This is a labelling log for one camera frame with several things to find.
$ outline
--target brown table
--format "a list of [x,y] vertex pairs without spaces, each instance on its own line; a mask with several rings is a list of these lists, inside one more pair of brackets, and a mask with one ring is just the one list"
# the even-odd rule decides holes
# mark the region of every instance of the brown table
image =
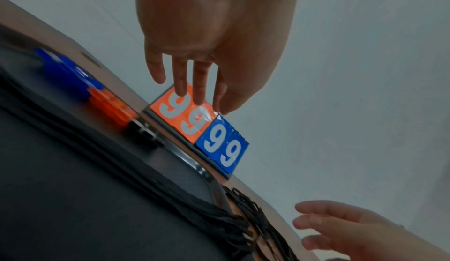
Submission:
[[[64,34],[58,32],[53,27],[47,25],[25,10],[19,8],[8,0],[0,0],[0,25],[13,29],[41,44],[47,46],[49,49],[57,51],[68,56],[71,60],[79,66],[87,70],[94,77],[96,77],[102,84],[114,92],[118,97],[124,100],[129,106],[136,111],[143,110],[148,103],[140,96],[125,85],[118,77],[116,77],[110,70],[101,65],[93,56],[83,49],[77,42],[68,38]],[[159,129],[171,141],[177,144],[186,153],[191,155],[195,160],[207,168],[212,175],[222,184],[229,188],[237,188],[245,195],[249,196],[255,201],[264,211],[270,223],[284,236],[289,245],[294,250],[297,257],[302,261],[317,261],[317,256],[311,251],[307,251],[301,244],[299,236],[292,230],[286,221],[271,207],[266,201],[260,198],[256,193],[249,189],[239,179],[232,176],[226,180],[216,170],[210,167],[205,161],[198,157],[195,153],[190,151],[184,144],[178,141],[174,136],[165,131],[160,125],[153,121],[148,116],[143,115],[150,124]],[[233,211],[240,214],[239,209],[230,203]],[[262,250],[266,256],[273,258],[264,242],[260,242]],[[259,256],[255,255],[255,260],[261,260]]]

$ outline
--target black string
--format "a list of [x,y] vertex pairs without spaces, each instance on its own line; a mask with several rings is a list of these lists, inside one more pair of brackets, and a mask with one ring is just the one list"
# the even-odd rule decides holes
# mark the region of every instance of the black string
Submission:
[[223,186],[223,189],[225,190],[228,198],[230,198],[236,204],[236,206],[241,210],[241,212],[255,229],[257,234],[257,237],[255,239],[255,250],[264,261],[270,261],[270,259],[265,256],[256,242],[260,237],[264,239],[275,259],[279,259],[279,257],[275,254],[273,248],[270,246],[270,240],[273,240],[273,242],[277,246],[278,250],[283,256],[283,260],[299,261],[292,249],[289,247],[286,239],[269,223],[263,210],[255,202],[253,202],[248,196],[244,195],[236,188],[230,190],[229,188]]
[[243,217],[184,191],[101,133],[22,86],[1,67],[0,108],[183,217],[211,236],[233,260],[253,251],[252,233]]

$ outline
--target floor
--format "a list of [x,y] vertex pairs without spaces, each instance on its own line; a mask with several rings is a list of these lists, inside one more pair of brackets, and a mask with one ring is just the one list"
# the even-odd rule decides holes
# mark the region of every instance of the floor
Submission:
[[[134,0],[10,1],[147,101],[172,84],[147,71]],[[448,11],[450,0],[298,0],[273,77],[227,116],[250,142],[235,175],[287,221],[296,202],[331,199],[414,228],[450,161]]]

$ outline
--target person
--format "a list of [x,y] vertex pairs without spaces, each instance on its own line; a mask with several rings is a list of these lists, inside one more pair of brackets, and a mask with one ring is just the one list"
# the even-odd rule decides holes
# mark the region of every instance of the person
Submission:
[[319,235],[302,240],[307,250],[334,250],[352,261],[450,261],[450,255],[383,216],[333,201],[305,201],[295,228]]
[[162,54],[172,56],[177,95],[187,93],[193,60],[193,101],[206,96],[208,70],[218,73],[212,106],[227,114],[259,91],[287,42],[297,0],[136,0],[145,59],[154,81],[166,79]]
[[[193,101],[201,105],[216,63],[213,108],[222,114],[238,109],[274,71],[296,1],[136,0],[152,78],[165,82],[162,55],[170,55],[175,91],[184,96],[193,60]],[[302,202],[296,209],[303,215],[294,226],[320,233],[302,240],[306,249],[335,250],[353,261],[450,261],[441,249],[374,212],[331,201]]]

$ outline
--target orange number card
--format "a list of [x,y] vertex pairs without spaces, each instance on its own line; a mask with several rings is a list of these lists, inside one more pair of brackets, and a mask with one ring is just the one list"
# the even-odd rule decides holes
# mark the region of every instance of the orange number card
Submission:
[[217,113],[208,102],[201,106],[194,104],[192,86],[189,84],[186,96],[178,96],[172,87],[153,103],[150,109],[190,143],[195,143],[217,117]]

